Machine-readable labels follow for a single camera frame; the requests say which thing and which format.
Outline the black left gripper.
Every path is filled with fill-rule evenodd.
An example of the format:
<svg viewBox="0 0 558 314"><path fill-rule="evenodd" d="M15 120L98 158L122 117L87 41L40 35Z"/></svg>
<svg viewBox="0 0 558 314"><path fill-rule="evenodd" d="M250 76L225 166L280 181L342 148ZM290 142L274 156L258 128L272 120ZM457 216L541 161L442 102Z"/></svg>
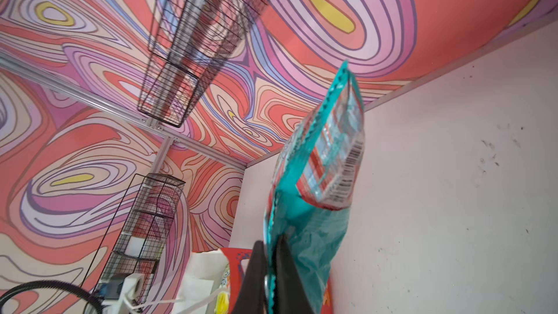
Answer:
<svg viewBox="0 0 558 314"><path fill-rule="evenodd" d="M92 294L100 302L101 310L87 305L87 313L139 313L135 306L143 283L141 273L116 274L107 282L100 282Z"/></svg>

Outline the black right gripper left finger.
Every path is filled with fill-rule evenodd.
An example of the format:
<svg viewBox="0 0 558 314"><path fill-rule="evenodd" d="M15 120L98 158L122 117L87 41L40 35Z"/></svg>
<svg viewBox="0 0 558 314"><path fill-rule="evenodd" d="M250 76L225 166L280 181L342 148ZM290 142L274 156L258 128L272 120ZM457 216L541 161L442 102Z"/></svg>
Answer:
<svg viewBox="0 0 558 314"><path fill-rule="evenodd" d="M267 257L264 243L256 241L248 262L232 314L263 314L266 308L264 280L267 275Z"/></svg>

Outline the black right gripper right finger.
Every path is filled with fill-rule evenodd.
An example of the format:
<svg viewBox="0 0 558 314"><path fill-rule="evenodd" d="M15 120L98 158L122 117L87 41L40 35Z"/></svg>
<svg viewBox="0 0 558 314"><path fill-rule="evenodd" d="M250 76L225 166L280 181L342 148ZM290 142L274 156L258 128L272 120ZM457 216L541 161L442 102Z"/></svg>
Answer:
<svg viewBox="0 0 558 314"><path fill-rule="evenodd" d="M276 287L273 290L273 312L278 314L311 314L313 310L305 294L286 235L276 244L273 255Z"/></svg>

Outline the red white paper bag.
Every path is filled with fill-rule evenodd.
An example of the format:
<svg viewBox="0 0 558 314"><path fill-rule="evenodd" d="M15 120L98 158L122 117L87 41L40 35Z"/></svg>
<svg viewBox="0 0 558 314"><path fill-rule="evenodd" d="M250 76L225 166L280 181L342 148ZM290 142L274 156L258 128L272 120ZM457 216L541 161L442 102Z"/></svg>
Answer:
<svg viewBox="0 0 558 314"><path fill-rule="evenodd" d="M223 248L215 251L193 253L183 274L180 288L175 299L146 302L135 306L139 313L157 305L171 305L171 313L214 313L222 274L230 266L230 306L232 313L241 284L244 280L252 250ZM267 294L265 285L266 308L264 313L274 313L274 294Z"/></svg>

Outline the teal mint snack bag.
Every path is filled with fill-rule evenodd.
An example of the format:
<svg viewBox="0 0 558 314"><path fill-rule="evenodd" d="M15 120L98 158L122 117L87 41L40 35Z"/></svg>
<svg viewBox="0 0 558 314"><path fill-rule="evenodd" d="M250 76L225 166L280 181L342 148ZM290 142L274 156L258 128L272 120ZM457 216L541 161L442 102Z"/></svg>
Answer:
<svg viewBox="0 0 558 314"><path fill-rule="evenodd" d="M331 263L347 232L365 151L363 98L347 62L322 103L296 127L276 162L267 212L267 311L278 313L278 245L293 257L311 313L321 312Z"/></svg>

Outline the yellow green lemon snack bag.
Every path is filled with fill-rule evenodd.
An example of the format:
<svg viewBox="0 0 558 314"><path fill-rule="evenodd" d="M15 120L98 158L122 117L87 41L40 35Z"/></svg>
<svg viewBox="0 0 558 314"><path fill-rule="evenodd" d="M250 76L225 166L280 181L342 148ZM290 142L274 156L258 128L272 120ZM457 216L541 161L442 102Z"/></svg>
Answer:
<svg viewBox="0 0 558 314"><path fill-rule="evenodd" d="M225 267L218 289L221 289L221 292L217 295L214 314L228 314L229 306L230 306L230 266L229 265Z"/></svg>

